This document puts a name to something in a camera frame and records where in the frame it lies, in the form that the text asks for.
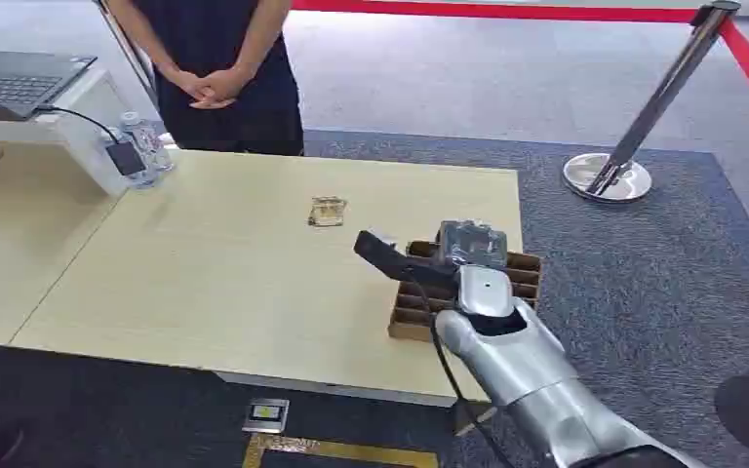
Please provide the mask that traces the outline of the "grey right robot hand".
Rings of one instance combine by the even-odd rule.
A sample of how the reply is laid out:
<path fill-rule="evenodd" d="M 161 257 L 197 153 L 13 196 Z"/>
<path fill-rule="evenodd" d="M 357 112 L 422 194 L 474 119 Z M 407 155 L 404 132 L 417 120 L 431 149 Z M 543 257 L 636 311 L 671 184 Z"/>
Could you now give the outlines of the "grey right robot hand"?
<path fill-rule="evenodd" d="M 490 225 L 467 220 L 444 220 L 436 235 L 439 265 L 481 265 L 504 268 L 507 264 L 507 236 Z"/>

